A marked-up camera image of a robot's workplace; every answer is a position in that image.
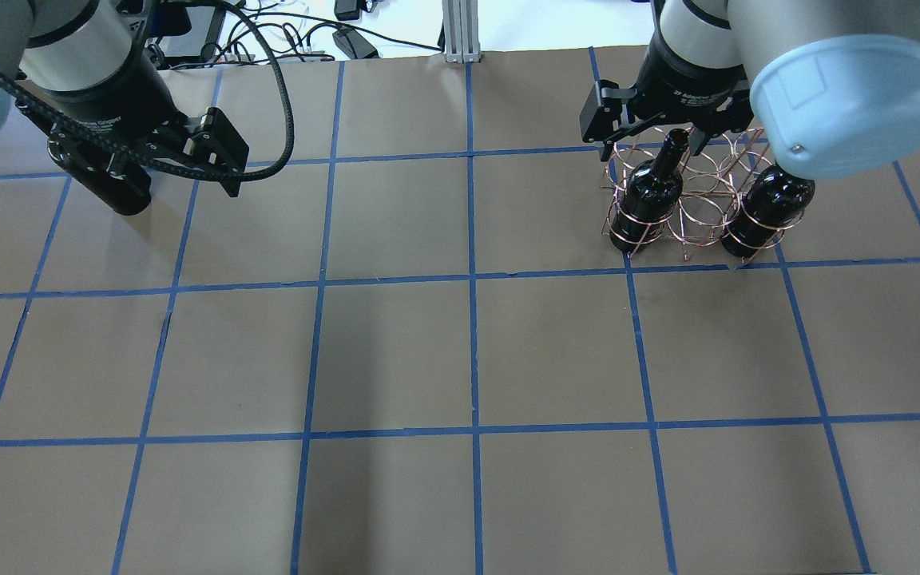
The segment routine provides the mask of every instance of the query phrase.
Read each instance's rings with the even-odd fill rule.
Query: power adapter
[[[340,22],[355,21],[361,18],[361,10],[367,6],[367,0],[335,0],[335,17]]]
[[[358,30],[336,30],[332,33],[332,41],[336,47],[340,48],[350,59],[378,58],[379,51],[372,46],[371,42],[361,36]]]

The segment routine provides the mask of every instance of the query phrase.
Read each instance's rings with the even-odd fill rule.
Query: white floor
[[[276,0],[248,0],[248,7],[268,6]],[[335,0],[279,0],[277,11],[299,12],[335,19]],[[227,18],[222,40],[228,35],[235,18]],[[287,22],[297,26],[300,18],[272,16],[260,22]],[[303,30],[317,22],[306,22]],[[379,0],[371,14],[350,22],[392,38],[434,45],[442,25],[441,0]],[[631,0],[482,0],[478,3],[479,39],[482,50],[551,50],[588,46],[625,46],[647,44],[653,26],[651,6]],[[268,30],[273,47],[285,47],[280,35]],[[332,42],[332,29],[321,29],[313,37],[316,50],[324,50],[336,59],[346,58]],[[405,58],[428,54],[427,50],[393,44],[368,36],[379,49],[381,58]],[[245,43],[256,50],[256,43]]]

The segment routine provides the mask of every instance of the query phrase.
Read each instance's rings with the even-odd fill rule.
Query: wine bottle
[[[815,197],[815,182],[788,174],[778,164],[765,168],[744,194],[741,209],[727,226],[723,248],[751,258],[776,236],[777,228],[796,218]]]
[[[635,168],[609,226],[609,239],[617,250],[639,252],[662,232],[660,222],[671,214],[684,189],[679,167],[687,146],[686,130],[669,130],[655,159]]]

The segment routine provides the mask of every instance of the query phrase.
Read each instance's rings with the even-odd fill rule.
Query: black cable
[[[263,0],[258,0],[258,7],[256,7],[256,8],[246,8],[246,10],[255,12],[254,14],[249,15],[248,18],[258,18],[260,15],[263,15],[263,12],[265,12],[265,11],[267,11],[267,10],[271,10],[272,8],[276,8],[276,7],[279,6],[279,3],[270,4],[270,5],[268,5],[268,6],[263,6],[263,5],[262,5],[262,1],[263,1]],[[241,4],[246,4],[246,0],[240,0],[240,3],[241,3]],[[229,35],[226,36],[226,45],[227,45],[227,46],[233,43],[233,35],[236,34],[236,30],[237,30],[238,28],[240,28],[241,23],[244,23],[244,22],[242,22],[242,21],[233,22],[232,28],[229,29]]]
[[[299,59],[303,56],[303,61],[307,61],[308,58],[314,58],[316,61],[335,61],[335,56],[332,54],[314,54],[314,52],[296,52],[296,54],[284,54],[281,56],[276,56],[277,61],[287,61],[288,59]],[[230,66],[245,66],[245,65],[271,65],[270,61],[219,61],[219,62],[187,62],[187,63],[178,63],[171,68],[175,72],[179,72],[182,69],[204,69],[204,68],[215,68],[217,65],[230,65]]]
[[[411,42],[409,40],[399,40],[399,38],[391,38],[386,35],[377,33],[375,32],[375,30],[369,30],[368,28],[361,28],[361,26],[354,26],[351,23],[330,21],[330,19],[328,18],[319,18],[319,16],[311,16],[310,14],[297,14],[296,12],[269,12],[269,11],[266,11],[265,14],[252,14],[251,16],[248,16],[248,17],[251,19],[255,19],[255,18],[260,18],[260,16],[289,16],[289,18],[303,18],[303,19],[309,19],[309,21],[322,22],[323,25],[325,25],[325,26],[322,26],[322,25],[312,26],[309,32],[304,34],[305,38],[310,37],[311,32],[313,32],[313,30],[317,30],[320,28],[328,28],[329,26],[335,26],[335,28],[340,28],[340,29],[346,28],[346,29],[358,30],[358,32],[368,32],[372,36],[376,36],[377,38],[381,38],[382,40],[386,40],[387,42],[393,42],[394,44],[404,44],[406,46],[413,46],[415,48],[423,48],[425,50],[431,50],[434,52],[442,52],[442,48],[439,48],[438,46],[420,44],[418,42]],[[229,39],[232,38],[232,34],[235,29],[236,29],[236,25],[234,25],[233,28],[229,30],[230,36],[227,37],[226,44],[230,43]]]
[[[352,28],[354,30],[358,30],[358,32],[368,32],[372,36],[376,36],[377,38],[381,38],[382,40],[386,40],[387,42],[393,42],[394,44],[404,44],[406,46],[413,46],[415,48],[423,48],[425,50],[431,50],[434,52],[442,52],[442,49],[439,49],[438,46],[430,46],[427,44],[420,44],[418,42],[411,42],[409,40],[399,40],[399,38],[391,38],[386,35],[377,33],[375,32],[375,30],[369,30],[368,28],[361,28],[361,26],[354,26],[351,23],[330,21],[330,19],[328,18],[318,18],[318,16],[311,16],[307,14],[293,14],[293,12],[265,12],[265,15],[266,16],[292,16],[293,18],[309,19],[309,21],[326,22],[326,23],[330,23],[330,25],[343,26],[343,28]]]
[[[212,56],[204,55],[205,49],[207,49],[209,46],[215,46],[216,50],[222,50],[222,46],[220,46],[218,42],[205,42],[204,46],[201,46],[201,51],[197,54],[197,57],[201,59],[201,61],[209,61],[209,59],[212,59]]]
[[[278,25],[278,23],[274,23],[274,22],[260,23],[258,25],[258,30],[263,29],[263,28],[279,29],[280,32],[284,33],[284,36],[286,36],[286,30],[282,28],[281,25]],[[246,38],[249,35],[251,35],[251,31],[246,30],[246,32],[244,32],[243,34],[240,34],[240,36],[237,36],[235,39],[233,39],[232,43],[227,44],[226,46],[224,46],[222,49],[219,50],[219,53],[216,54],[212,58],[212,63],[218,63],[219,60],[222,58],[222,56],[226,55],[230,51],[232,51],[233,54],[237,57],[237,59],[240,59],[240,61],[244,61],[244,56],[248,56],[248,58],[246,59],[249,60],[249,55],[251,54],[248,53],[248,47],[244,46],[244,43],[240,42],[241,40],[244,40],[244,38]],[[244,54],[242,55],[240,54],[240,49],[244,51]],[[289,52],[293,51],[293,47],[291,46],[289,48],[286,48],[285,50],[278,50],[277,48],[272,48],[272,51],[274,52],[274,54],[280,54],[280,55],[289,54]]]
[[[41,116],[47,117],[48,120],[53,121],[55,124],[61,125],[63,128],[66,128],[67,131],[70,131],[74,136],[84,139],[100,147],[100,149],[105,150],[107,153],[116,154],[119,157],[125,157],[125,159],[135,161],[139,165],[149,168],[151,170],[157,170],[158,172],[164,174],[171,174],[174,176],[179,176],[183,178],[189,178],[193,180],[204,180],[209,182],[251,182],[256,180],[262,180],[275,174],[279,173],[282,170],[286,163],[289,161],[289,157],[293,153],[293,112],[291,108],[291,103],[289,103],[289,93],[286,90],[286,81],[282,77],[282,69],[280,66],[277,66],[278,58],[275,54],[272,54],[272,48],[269,46],[268,41],[265,40],[265,37],[262,33],[256,28],[255,23],[249,21],[248,15],[244,14],[240,8],[233,6],[222,0],[193,0],[192,2],[186,2],[186,6],[190,7],[216,7],[221,10],[226,10],[231,12],[231,14],[236,15],[241,19],[242,22],[246,23],[246,26],[250,30],[255,32],[256,40],[262,47],[262,50],[265,51],[265,55],[268,56],[269,61],[272,64],[272,73],[275,75],[276,88],[279,91],[279,99],[282,101],[282,106],[284,107],[284,116],[285,116],[285,130],[286,130],[286,141],[284,150],[279,156],[279,159],[275,163],[271,164],[266,168],[256,170],[253,172],[244,172],[244,173],[227,173],[220,170],[216,170],[212,167],[207,168],[187,168],[184,166],[175,166],[173,164],[167,163],[167,161],[160,161],[155,157],[144,156],[143,153],[136,152],[136,150],[131,149],[125,143],[116,141],[112,136],[106,136],[103,134],[97,134],[89,130],[86,126],[72,119],[72,117],[66,116],[66,114],[59,112],[59,110],[52,108],[51,105],[47,105],[45,102],[40,101],[37,96],[30,93],[28,90],[23,88],[21,85],[16,83],[12,77],[6,76],[4,73],[0,72],[0,88],[4,90],[7,94],[14,96],[18,101],[26,103],[35,113],[41,114]]]
[[[299,47],[303,46],[303,39],[300,37],[300,30],[297,30],[296,26],[293,26],[289,22],[282,23],[282,30],[284,30],[284,33],[286,34],[286,38],[289,42],[289,47],[291,47],[293,53],[299,56],[300,61],[307,61],[303,55],[300,55]]]

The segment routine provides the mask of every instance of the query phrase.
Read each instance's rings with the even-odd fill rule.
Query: bottle neck
[[[687,131],[674,128],[665,136],[662,147],[652,161],[652,174],[667,179],[680,167],[680,158],[687,152]]]

